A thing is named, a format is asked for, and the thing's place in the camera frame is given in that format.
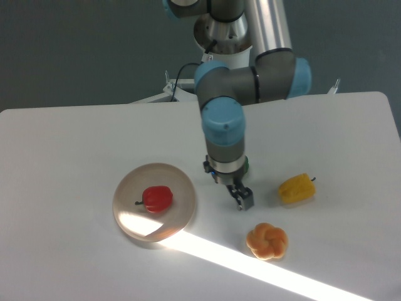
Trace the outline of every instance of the yellow bell pepper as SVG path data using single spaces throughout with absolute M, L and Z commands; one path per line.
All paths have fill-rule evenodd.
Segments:
M 316 188 L 308 174 L 300 174 L 288 179 L 278 189 L 278 194 L 285 204 L 291 204 L 312 197 Z

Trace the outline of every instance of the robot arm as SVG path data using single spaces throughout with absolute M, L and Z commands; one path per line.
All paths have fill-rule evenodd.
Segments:
M 311 86 L 308 62 L 296 58 L 292 52 L 282 0 L 165 0 L 165 3 L 174 14 L 184 15 L 185 8 L 191 13 L 206 9 L 209 19 L 204 30 L 210 39 L 219 38 L 212 49 L 216 52 L 238 51 L 232 46 L 230 40 L 234 35 L 230 33 L 241 32 L 240 23 L 248 26 L 246 33 L 250 34 L 257 54 L 254 67 L 230 70 L 223 62 L 214 60 L 201 64 L 195 73 L 195 92 L 208 153 L 205 171 L 212 174 L 216 183 L 227 186 L 238 209 L 247 210 L 253 206 L 253 194 L 242 184 L 247 167 L 241 105 L 307 94 Z M 237 44 L 246 44 L 247 35 L 237 34 L 236 38 L 239 38 Z

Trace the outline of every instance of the silver metal cylinder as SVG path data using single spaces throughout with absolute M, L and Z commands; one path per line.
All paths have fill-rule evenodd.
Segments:
M 246 0 L 245 3 L 249 33 L 257 55 L 291 48 L 283 0 Z

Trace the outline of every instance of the blue joint cap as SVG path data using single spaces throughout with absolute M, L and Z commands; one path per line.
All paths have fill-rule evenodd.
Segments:
M 245 115 L 233 98 L 217 97 L 202 110 L 202 128 L 205 138 L 220 146 L 239 142 L 245 134 Z
M 306 95 L 311 90 L 312 72 L 309 63 L 304 58 L 297 58 L 295 63 L 295 72 L 293 84 L 289 90 L 287 98 Z
M 210 71 L 216 68 L 227 68 L 227 65 L 223 63 L 222 61 L 207 61 L 203 64 L 200 64 L 200 66 L 196 69 L 195 71 L 195 93 L 197 91 L 197 87 L 201 79 L 208 74 Z
M 179 20 L 179 18 L 173 13 L 169 6 L 169 0 L 162 0 L 163 1 L 163 7 L 165 10 L 166 15 L 171 19 L 171 20 Z

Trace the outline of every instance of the transparent dish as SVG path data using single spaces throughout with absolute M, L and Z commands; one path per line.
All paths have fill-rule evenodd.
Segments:
M 150 186 L 167 186 L 172 191 L 172 205 L 165 211 L 149 213 L 144 205 L 135 205 Z M 156 242 L 188 224 L 195 202 L 194 185 L 184 172 L 168 164 L 152 163 L 134 169 L 122 179 L 114 194 L 113 213 L 126 234 L 140 241 Z

